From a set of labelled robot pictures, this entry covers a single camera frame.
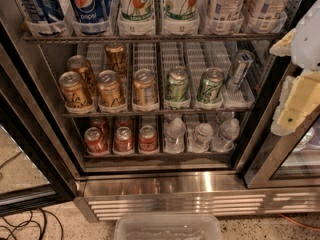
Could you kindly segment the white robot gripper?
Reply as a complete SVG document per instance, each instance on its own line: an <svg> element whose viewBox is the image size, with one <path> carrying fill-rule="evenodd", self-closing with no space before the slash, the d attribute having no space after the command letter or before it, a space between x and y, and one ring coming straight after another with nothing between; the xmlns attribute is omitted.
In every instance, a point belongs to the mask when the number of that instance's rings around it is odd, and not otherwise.
<svg viewBox="0 0 320 240"><path fill-rule="evenodd" d="M287 76L281 89L271 132L277 136L293 133L320 105L320 0L317 0L281 40L271 46L272 55L290 56L306 70Z"/></svg>

